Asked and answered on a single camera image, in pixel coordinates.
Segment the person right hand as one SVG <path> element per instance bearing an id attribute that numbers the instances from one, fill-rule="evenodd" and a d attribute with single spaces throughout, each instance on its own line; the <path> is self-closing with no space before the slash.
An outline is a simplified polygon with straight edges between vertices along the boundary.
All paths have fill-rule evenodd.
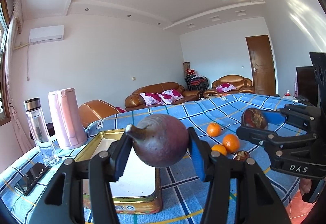
<path id="1" fill-rule="evenodd" d="M 304 194 L 308 194 L 310 192 L 311 186 L 312 181 L 310 179 L 301 178 L 299 185 L 301 195 L 304 196 Z"/>

